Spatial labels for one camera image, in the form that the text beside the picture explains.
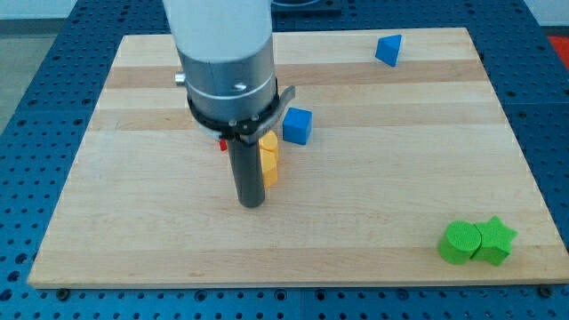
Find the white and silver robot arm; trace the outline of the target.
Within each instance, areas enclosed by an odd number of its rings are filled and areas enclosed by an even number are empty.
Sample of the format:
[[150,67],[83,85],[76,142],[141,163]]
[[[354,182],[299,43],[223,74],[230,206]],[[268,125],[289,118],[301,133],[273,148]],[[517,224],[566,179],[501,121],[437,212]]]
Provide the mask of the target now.
[[276,94],[270,0],[164,0],[192,106],[229,122]]

